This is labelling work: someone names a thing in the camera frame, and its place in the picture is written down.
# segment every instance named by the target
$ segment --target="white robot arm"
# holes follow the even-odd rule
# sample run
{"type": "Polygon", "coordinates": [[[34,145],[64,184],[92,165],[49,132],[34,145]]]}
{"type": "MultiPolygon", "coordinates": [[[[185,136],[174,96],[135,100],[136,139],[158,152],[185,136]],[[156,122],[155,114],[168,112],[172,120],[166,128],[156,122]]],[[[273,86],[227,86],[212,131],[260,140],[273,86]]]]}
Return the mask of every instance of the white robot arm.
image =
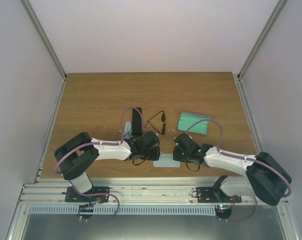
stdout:
{"type": "MultiPolygon", "coordinates": [[[[221,176],[212,186],[217,202],[222,202],[225,196],[257,196],[263,202],[276,206],[283,197],[287,190],[283,179],[268,168],[247,159],[262,161],[280,173],[287,182],[292,181],[283,168],[265,152],[257,156],[243,155],[221,151],[210,144],[199,146],[186,133],[179,135],[174,142],[174,161],[221,168],[246,177],[245,180],[239,180],[221,176]]],[[[91,138],[87,132],[82,132],[55,151],[54,155],[58,161],[56,168],[60,167],[64,179],[69,180],[80,193],[87,193],[93,185],[85,171],[94,161],[157,161],[160,157],[159,144],[158,136],[152,131],[123,141],[97,140],[91,138]]]]}

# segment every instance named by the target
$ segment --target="aluminum frame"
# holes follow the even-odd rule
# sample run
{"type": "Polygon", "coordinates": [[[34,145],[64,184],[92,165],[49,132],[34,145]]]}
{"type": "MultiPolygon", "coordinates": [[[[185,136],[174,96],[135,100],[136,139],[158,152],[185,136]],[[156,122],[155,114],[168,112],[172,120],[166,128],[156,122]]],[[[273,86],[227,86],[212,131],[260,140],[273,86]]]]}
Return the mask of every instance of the aluminum frame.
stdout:
{"type": "Polygon", "coordinates": [[[38,165],[37,171],[36,171],[36,173],[34,175],[34,178],[33,178],[33,183],[34,184],[36,183],[37,178],[40,177],[41,172],[42,172],[43,162],[44,162],[46,154],[47,154],[51,134],[52,134],[52,131],[53,131],[53,127],[55,125],[57,115],[58,115],[58,110],[59,110],[59,106],[60,106],[60,103],[61,103],[61,99],[62,99],[62,95],[63,95],[63,91],[65,89],[65,86],[66,86],[66,81],[64,80],[64,81],[61,82],[60,90],[58,92],[58,95],[56,97],[55,104],[54,104],[54,107],[53,107],[53,113],[51,115],[49,125],[48,125],[46,133],[45,133],[45,137],[44,137],[44,141],[43,141],[43,145],[42,145],[42,153],[41,153],[41,157],[39,159],[39,165],[38,165]]]}
{"type": "Polygon", "coordinates": [[[266,39],[270,29],[275,24],[276,20],[278,19],[278,16],[282,12],[287,1],[288,0],[278,0],[278,2],[276,3],[276,5],[271,13],[271,16],[266,21],[266,24],[264,25],[262,32],[260,33],[259,37],[257,38],[251,52],[249,53],[249,56],[245,60],[240,72],[237,75],[239,78],[239,81],[242,80],[242,77],[246,73],[252,59],[255,57],[255,55],[256,55],[257,51],[259,50],[260,46],[262,45],[263,41],[266,39]]]}
{"type": "Polygon", "coordinates": [[[42,39],[47,51],[49,52],[52,60],[54,61],[57,69],[59,70],[61,76],[63,77],[63,79],[65,80],[67,78],[67,74],[65,72],[65,70],[63,69],[61,62],[59,61],[59,58],[55,52],[55,50],[53,49],[47,35],[46,32],[44,31],[35,11],[32,8],[32,5],[30,4],[29,0],[20,0],[20,2],[22,3],[26,13],[28,14],[31,22],[34,25],[34,28],[37,30],[40,38],[42,39]]]}
{"type": "Polygon", "coordinates": [[[234,74],[233,77],[234,77],[234,81],[235,81],[237,91],[238,91],[239,96],[240,96],[240,100],[241,100],[241,103],[242,103],[242,106],[243,106],[243,110],[244,110],[244,113],[245,113],[245,116],[246,116],[246,120],[247,120],[247,123],[248,123],[250,131],[251,131],[251,135],[252,135],[252,138],[253,138],[253,143],[254,143],[255,149],[256,149],[257,153],[260,153],[264,149],[264,146],[263,146],[263,143],[262,143],[262,139],[260,137],[260,133],[259,133],[256,121],[255,121],[254,115],[251,111],[249,100],[246,96],[246,91],[243,88],[241,81],[239,81],[238,76],[236,74],[234,74]]]}
{"type": "MultiPolygon", "coordinates": [[[[176,206],[189,208],[195,206],[212,206],[220,203],[198,203],[191,196],[196,187],[212,186],[217,177],[148,177],[148,178],[93,178],[95,186],[108,186],[110,193],[115,194],[122,206],[176,206]]],[[[36,184],[25,184],[22,188],[18,205],[7,235],[7,240],[21,240],[25,229],[29,210],[33,205],[73,206],[81,202],[65,202],[67,187],[70,183],[64,179],[41,179],[36,184]]],[[[106,206],[115,206],[116,201],[109,200],[106,206]]],[[[242,203],[237,205],[254,205],[251,197],[243,196],[242,203]]],[[[258,200],[259,206],[266,204],[258,200]]],[[[299,240],[292,212],[286,198],[278,206],[278,214],[287,240],[299,240]]]]}

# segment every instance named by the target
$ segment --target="white wall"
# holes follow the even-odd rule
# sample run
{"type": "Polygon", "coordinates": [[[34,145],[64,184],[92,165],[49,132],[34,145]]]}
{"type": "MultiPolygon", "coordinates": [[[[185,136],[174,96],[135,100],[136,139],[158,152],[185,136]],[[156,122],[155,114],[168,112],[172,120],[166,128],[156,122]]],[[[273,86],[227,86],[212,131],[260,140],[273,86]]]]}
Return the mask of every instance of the white wall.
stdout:
{"type": "Polygon", "coordinates": [[[67,73],[238,73],[277,0],[30,0],[67,73]]]}
{"type": "Polygon", "coordinates": [[[302,0],[289,0],[243,78],[264,149],[292,177],[302,234],[302,0]]]}
{"type": "Polygon", "coordinates": [[[62,77],[18,0],[0,1],[0,240],[31,183],[62,77]]]}

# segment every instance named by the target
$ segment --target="wooden table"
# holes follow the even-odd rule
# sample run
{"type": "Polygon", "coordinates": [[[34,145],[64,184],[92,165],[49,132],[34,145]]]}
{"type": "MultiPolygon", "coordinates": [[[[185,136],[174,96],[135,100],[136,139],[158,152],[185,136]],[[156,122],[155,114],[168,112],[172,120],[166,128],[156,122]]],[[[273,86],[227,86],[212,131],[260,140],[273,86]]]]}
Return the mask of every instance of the wooden table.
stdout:
{"type": "MultiPolygon", "coordinates": [[[[57,164],[54,151],[79,134],[88,132],[100,140],[121,138],[120,116],[128,107],[141,107],[144,120],[165,111],[166,133],[160,136],[160,149],[172,153],[180,113],[209,115],[223,126],[221,148],[243,154],[256,149],[230,72],[155,72],[69,74],[44,160],[41,178],[61,178],[53,173],[57,164]]],[[[123,124],[130,121],[132,111],[123,124]]],[[[162,128],[161,116],[153,125],[162,128]]],[[[192,134],[202,143],[217,144],[220,131],[210,123],[206,136],[192,134]]],[[[200,177],[234,175],[220,168],[202,167],[198,172],[179,168],[153,167],[152,161],[134,166],[130,161],[100,160],[86,171],[91,178],[119,177],[200,177]]]]}

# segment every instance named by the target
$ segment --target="green case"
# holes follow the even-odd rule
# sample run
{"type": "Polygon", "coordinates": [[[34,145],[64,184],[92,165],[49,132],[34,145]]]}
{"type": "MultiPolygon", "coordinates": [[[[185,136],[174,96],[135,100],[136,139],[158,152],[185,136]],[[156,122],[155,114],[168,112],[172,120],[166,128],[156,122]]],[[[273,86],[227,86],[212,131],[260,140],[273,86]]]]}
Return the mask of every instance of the green case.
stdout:
{"type": "MultiPolygon", "coordinates": [[[[180,119],[177,124],[177,130],[181,131],[181,132],[185,132],[189,127],[191,127],[192,124],[195,124],[197,121],[200,121],[203,119],[210,120],[211,117],[207,116],[207,115],[183,111],[183,112],[181,112],[180,119]]],[[[209,121],[200,122],[199,124],[192,127],[190,129],[189,133],[207,135],[208,124],[209,124],[209,121]]]]}

